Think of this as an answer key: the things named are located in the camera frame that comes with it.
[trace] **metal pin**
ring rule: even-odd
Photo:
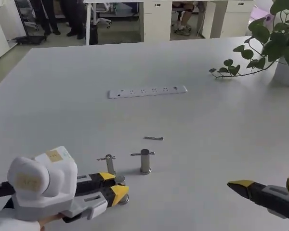
[[[150,168],[150,155],[155,155],[155,152],[150,152],[147,149],[142,149],[140,153],[133,153],[131,156],[139,155],[141,159],[140,172],[143,175],[148,175],[151,172]]]
[[[112,175],[115,175],[116,174],[116,171],[114,169],[114,163],[112,160],[115,160],[116,157],[115,156],[112,156],[111,154],[107,154],[105,156],[105,158],[100,158],[100,159],[97,159],[97,160],[106,160],[106,164],[107,164],[107,171],[108,173],[112,174]]]
[[[115,182],[117,185],[125,185],[125,177],[124,176],[116,176]],[[128,194],[122,197],[122,199],[119,201],[119,205],[125,205],[130,200],[130,197]]]
[[[149,136],[145,136],[144,139],[162,141],[162,140],[164,140],[164,137],[149,137]]]
[[[140,153],[132,153],[131,156],[141,155]]]

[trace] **label sticker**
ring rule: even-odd
[[[57,162],[57,161],[63,160],[63,158],[60,156],[57,150],[48,151],[46,152],[46,155],[49,157],[51,162]]]
[[[18,173],[16,177],[16,188],[38,192],[40,189],[41,180],[39,177]]]

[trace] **shoe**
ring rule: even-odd
[[[84,32],[80,32],[80,33],[77,34],[77,39],[78,39],[78,40],[81,40],[81,39],[83,39],[84,37],[85,37],[85,33],[84,33]]]
[[[187,27],[183,28],[183,29],[178,29],[176,31],[177,35],[183,35],[183,36],[190,36],[191,32],[189,31],[189,29]]]
[[[61,32],[60,32],[58,29],[53,30],[53,33],[54,33],[55,35],[61,35]]]
[[[78,34],[78,32],[71,30],[70,32],[68,32],[68,33],[66,34],[66,36],[71,37],[71,36],[75,36],[75,35],[77,35],[77,34]]]
[[[44,35],[45,35],[45,36],[49,36],[51,33],[52,33],[52,32],[51,32],[50,30],[46,30],[46,31],[44,32]]]

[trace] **power strip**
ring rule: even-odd
[[[110,90],[108,97],[110,99],[117,99],[117,98],[130,98],[147,95],[167,95],[178,93],[187,93],[186,87],[184,85],[179,85],[173,87],[151,87],[151,88],[147,87],[130,90]]]

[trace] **office chair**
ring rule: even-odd
[[[108,12],[109,8],[110,8],[110,3],[108,2],[103,2],[99,4],[93,3],[91,5],[91,10],[93,11],[93,20],[91,20],[91,22],[93,23],[93,25],[97,25],[98,23],[103,23],[107,26],[107,28],[110,28],[110,25],[112,23],[111,20],[99,17],[100,13]]]

